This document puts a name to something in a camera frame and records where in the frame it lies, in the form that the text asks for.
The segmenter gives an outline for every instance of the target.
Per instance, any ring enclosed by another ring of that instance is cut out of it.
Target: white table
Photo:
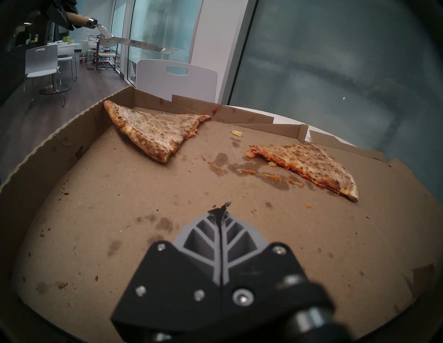
[[[57,55],[66,55],[64,53],[68,48],[74,47],[74,50],[80,47],[80,43],[71,43],[71,44],[57,44]]]
[[[254,110],[252,108],[239,107],[239,106],[231,106],[231,107],[235,107],[235,108],[239,108],[239,109],[242,109],[242,110],[263,114],[265,116],[274,117],[274,122],[273,122],[274,124],[298,124],[298,125],[305,124],[305,123],[303,123],[301,121],[298,121],[298,120],[295,120],[295,119],[291,119],[291,118],[287,118],[287,117],[283,117],[283,116],[280,116],[280,115],[274,114],[274,113],[269,113],[269,112],[265,112],[265,111]],[[309,125],[309,128],[308,128],[307,133],[306,133],[306,139],[305,140],[308,141],[308,142],[311,142],[311,133],[310,133],[310,131],[316,131],[316,132],[324,133],[326,135],[334,136],[336,139],[338,139],[342,143],[355,146],[355,145],[345,141],[344,139],[341,139],[340,137],[337,137],[337,136],[335,136],[335,135],[333,135],[333,134],[331,134],[329,132],[326,132],[324,130],[320,130],[319,128],[316,128],[316,127],[311,126],[311,125]]]

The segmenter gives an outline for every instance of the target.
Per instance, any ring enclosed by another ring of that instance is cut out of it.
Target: floor
[[[64,123],[108,95],[128,84],[107,69],[98,73],[79,64],[76,53],[78,77],[71,78],[69,62],[60,65],[62,84],[72,88],[65,92],[65,107],[61,95],[40,95],[39,89],[50,84],[49,77],[25,82],[0,108],[0,184],[15,167],[44,139]]]

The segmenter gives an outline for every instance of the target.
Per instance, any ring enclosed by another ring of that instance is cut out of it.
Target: cardboard box
[[[172,241],[185,224],[227,201],[230,213],[269,242],[291,247],[355,337],[395,317],[441,273],[442,206],[400,161],[388,164],[380,152],[312,131],[313,142],[353,175],[360,196],[353,203],[245,157],[249,144],[303,141],[307,125],[272,124],[268,116],[180,96],[170,102],[132,87],[107,99],[213,120],[201,123],[197,137],[161,165],[116,131],[101,101],[16,168],[0,189],[0,293],[5,327],[18,341],[27,333],[15,320],[23,322],[26,310],[11,297],[11,284],[27,306],[62,330],[91,343],[121,342],[109,318],[150,244]]]

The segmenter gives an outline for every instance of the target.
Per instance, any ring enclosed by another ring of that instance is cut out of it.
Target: cheese crumb
[[[243,135],[242,132],[240,132],[240,131],[235,131],[235,130],[232,130],[232,134],[233,134],[233,135],[236,135],[236,136],[238,136],[238,137],[241,137],[241,136]]]

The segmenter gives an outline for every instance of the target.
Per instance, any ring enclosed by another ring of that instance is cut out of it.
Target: box flap
[[[254,130],[260,130],[269,133],[275,133],[276,135],[296,138],[300,142],[304,142],[306,138],[308,125],[302,124],[236,124],[241,127],[248,127]]]
[[[379,152],[377,150],[363,150],[360,148],[357,148],[356,146],[352,146],[346,143],[340,142],[338,139],[336,139],[334,136],[326,135],[324,133],[320,133],[317,131],[310,130],[311,133],[311,141],[315,144],[321,144],[330,146],[332,148],[341,149],[344,151],[349,151],[357,155],[366,156],[369,158],[374,158],[376,160],[386,162],[385,155],[382,152]]]
[[[199,113],[198,111],[194,111],[191,108],[186,108],[171,101],[159,98],[158,96],[142,92],[138,89],[134,89],[133,107],[140,107],[175,114]]]
[[[406,182],[416,187],[417,190],[422,193],[424,197],[427,197],[428,200],[439,204],[439,202],[437,201],[437,199],[434,198],[431,192],[414,177],[414,173],[412,172],[412,170],[410,170],[400,160],[394,158],[391,162],[389,162],[388,166],[390,166],[393,170],[400,174]]]
[[[172,102],[198,113],[208,114],[213,117],[213,120],[226,124],[238,124],[238,123],[267,123],[272,124],[274,118],[265,116],[262,114],[233,108],[230,106],[224,106],[207,102],[203,100],[196,100],[186,98],[184,96],[172,95]]]

